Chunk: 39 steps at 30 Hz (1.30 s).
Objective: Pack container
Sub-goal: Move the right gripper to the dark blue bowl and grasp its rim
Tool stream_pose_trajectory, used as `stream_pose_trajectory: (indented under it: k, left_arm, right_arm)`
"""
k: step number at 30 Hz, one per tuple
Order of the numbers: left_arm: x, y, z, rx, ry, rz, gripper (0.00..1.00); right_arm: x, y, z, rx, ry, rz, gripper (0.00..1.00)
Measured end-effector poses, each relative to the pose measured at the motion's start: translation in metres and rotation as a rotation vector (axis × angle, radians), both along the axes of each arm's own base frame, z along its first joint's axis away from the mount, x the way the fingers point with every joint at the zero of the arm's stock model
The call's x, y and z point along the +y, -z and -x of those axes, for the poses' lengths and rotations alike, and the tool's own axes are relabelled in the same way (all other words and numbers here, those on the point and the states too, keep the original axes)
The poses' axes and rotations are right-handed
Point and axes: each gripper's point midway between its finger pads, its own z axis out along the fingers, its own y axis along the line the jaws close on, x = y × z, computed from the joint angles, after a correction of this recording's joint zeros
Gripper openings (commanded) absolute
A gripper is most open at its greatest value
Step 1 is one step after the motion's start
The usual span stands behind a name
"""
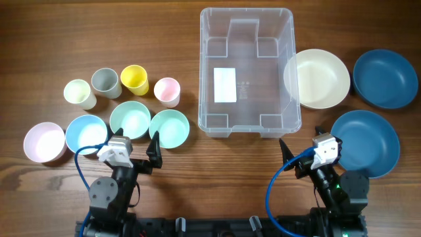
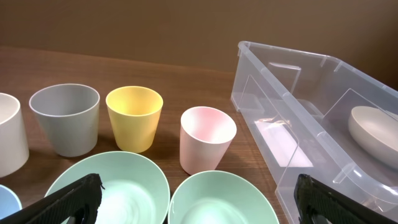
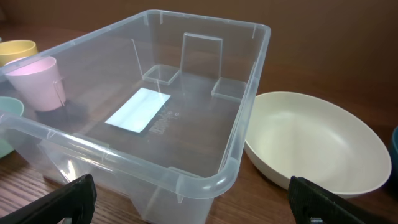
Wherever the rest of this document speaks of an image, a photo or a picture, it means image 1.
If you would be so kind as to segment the mint green bowl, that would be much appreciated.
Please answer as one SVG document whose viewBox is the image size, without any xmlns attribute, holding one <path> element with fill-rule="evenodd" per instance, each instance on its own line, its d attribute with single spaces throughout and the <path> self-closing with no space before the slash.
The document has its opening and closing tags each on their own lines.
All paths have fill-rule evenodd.
<svg viewBox="0 0 421 237">
<path fill-rule="evenodd" d="M 138 101 L 127 101 L 118 105 L 111 113 L 110 127 L 116 133 L 123 129 L 123 135 L 131 140 L 145 135 L 151 122 L 148 108 Z"/>
<path fill-rule="evenodd" d="M 159 133 L 160 146 L 173 149 L 182 145 L 189 136 L 189 121 L 187 117 L 173 109 L 157 113 L 149 126 L 149 136 L 153 138 L 155 132 Z"/>
</svg>

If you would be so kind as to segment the light blue bowl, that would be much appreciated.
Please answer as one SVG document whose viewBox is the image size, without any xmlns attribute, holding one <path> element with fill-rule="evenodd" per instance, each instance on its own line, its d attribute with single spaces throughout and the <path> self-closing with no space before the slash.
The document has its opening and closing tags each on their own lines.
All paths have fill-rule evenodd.
<svg viewBox="0 0 421 237">
<path fill-rule="evenodd" d="M 74 153 L 81 147 L 103 144 L 107 138 L 107 125 L 95 115 L 83 115 L 75 118 L 68 125 L 65 133 L 66 144 Z"/>
</svg>

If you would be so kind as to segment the dark blue bowl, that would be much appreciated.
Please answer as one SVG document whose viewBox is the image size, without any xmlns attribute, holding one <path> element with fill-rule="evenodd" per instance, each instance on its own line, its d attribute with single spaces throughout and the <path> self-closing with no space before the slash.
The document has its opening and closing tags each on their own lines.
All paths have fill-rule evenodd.
<svg viewBox="0 0 421 237">
<path fill-rule="evenodd" d="M 343 141 L 339 164 L 368 178 L 389 174 L 397 165 L 401 146 L 392 125 L 366 110 L 350 111 L 333 124 L 331 134 Z"/>
<path fill-rule="evenodd" d="M 381 109 L 406 107 L 418 94 L 418 76 L 411 63 L 388 49 L 362 54 L 353 68 L 353 87 L 365 102 Z"/>
</svg>

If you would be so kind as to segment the cream bowl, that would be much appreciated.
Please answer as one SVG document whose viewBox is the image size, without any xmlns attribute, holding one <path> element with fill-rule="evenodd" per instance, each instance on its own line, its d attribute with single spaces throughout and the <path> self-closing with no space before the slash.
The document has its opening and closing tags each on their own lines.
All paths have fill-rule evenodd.
<svg viewBox="0 0 421 237">
<path fill-rule="evenodd" d="M 339 57 L 322 49 L 306 49 L 288 60 L 284 84 L 291 98 L 302 106 L 327 109 L 347 97 L 351 79 Z"/>
</svg>

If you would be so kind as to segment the grey cup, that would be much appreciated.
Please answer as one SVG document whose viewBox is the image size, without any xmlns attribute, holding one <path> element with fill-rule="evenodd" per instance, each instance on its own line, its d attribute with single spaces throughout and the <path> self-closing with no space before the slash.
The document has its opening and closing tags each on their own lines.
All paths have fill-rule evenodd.
<svg viewBox="0 0 421 237">
<path fill-rule="evenodd" d="M 122 93 L 117 73 L 111 68 L 100 68 L 91 77 L 91 84 L 103 96 L 116 99 Z"/>
</svg>

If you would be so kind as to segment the yellow cup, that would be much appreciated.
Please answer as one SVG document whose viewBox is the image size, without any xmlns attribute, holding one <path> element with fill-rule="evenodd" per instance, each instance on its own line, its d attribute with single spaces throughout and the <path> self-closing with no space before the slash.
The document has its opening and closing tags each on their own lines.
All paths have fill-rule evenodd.
<svg viewBox="0 0 421 237">
<path fill-rule="evenodd" d="M 122 84 L 134 95 L 142 96 L 149 91 L 146 70 L 139 65 L 127 66 L 120 74 Z"/>
</svg>

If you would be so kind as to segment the cream cup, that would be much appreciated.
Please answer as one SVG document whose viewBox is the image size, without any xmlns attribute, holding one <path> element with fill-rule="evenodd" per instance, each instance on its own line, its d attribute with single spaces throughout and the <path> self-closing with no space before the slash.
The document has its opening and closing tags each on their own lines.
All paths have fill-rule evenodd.
<svg viewBox="0 0 421 237">
<path fill-rule="evenodd" d="M 64 98 L 71 104 L 77 105 L 84 110 L 94 108 L 97 98 L 90 85 L 81 79 L 75 79 L 67 83 L 64 88 Z"/>
</svg>

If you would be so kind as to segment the pink bowl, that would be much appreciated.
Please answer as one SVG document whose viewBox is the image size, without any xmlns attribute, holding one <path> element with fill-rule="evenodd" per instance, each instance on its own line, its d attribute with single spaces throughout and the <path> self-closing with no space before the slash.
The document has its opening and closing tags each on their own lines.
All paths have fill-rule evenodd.
<svg viewBox="0 0 421 237">
<path fill-rule="evenodd" d="M 39 123 L 26 134 L 23 148 L 27 158 L 33 162 L 55 161 L 66 151 L 64 130 L 53 122 Z"/>
</svg>

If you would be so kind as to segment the clear plastic storage container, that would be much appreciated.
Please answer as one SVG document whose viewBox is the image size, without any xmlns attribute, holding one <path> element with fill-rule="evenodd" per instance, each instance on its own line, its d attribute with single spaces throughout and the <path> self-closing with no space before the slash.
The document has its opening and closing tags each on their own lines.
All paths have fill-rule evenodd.
<svg viewBox="0 0 421 237">
<path fill-rule="evenodd" d="M 199 128 L 207 136 L 259 133 L 280 138 L 302 125 L 284 69 L 296 56 L 293 14 L 286 8 L 215 8 L 200 14 Z M 214 102 L 214 68 L 235 68 L 237 101 Z"/>
</svg>

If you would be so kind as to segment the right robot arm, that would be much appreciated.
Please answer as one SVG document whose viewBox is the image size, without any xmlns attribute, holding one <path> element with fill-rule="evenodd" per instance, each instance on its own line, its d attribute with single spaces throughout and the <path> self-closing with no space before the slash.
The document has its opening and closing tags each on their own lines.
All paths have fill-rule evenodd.
<svg viewBox="0 0 421 237">
<path fill-rule="evenodd" d="M 315 130 L 312 147 L 296 156 L 279 140 L 283 166 L 270 184 L 282 171 L 293 169 L 296 178 L 311 179 L 313 193 L 324 206 L 313 207 L 308 215 L 272 217 L 271 221 L 282 236 L 367 236 L 362 210 L 368 205 L 369 178 L 358 171 L 336 173 L 343 141 L 319 126 Z"/>
</svg>

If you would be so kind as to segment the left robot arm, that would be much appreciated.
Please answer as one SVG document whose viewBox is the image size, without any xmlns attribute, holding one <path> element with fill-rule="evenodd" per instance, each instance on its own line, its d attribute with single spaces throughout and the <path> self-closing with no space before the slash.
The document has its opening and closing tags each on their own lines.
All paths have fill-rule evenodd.
<svg viewBox="0 0 421 237">
<path fill-rule="evenodd" d="M 134 213 L 129 213 L 133 191 L 139 190 L 139 174 L 151 174 L 162 167 L 159 132 L 153 134 L 146 155 L 148 160 L 131 159 L 133 151 L 129 137 L 119 128 L 109 141 L 94 146 L 97 156 L 112 169 L 110 177 L 95 180 L 88 190 L 89 212 L 76 236 L 146 236 Z"/>
</svg>

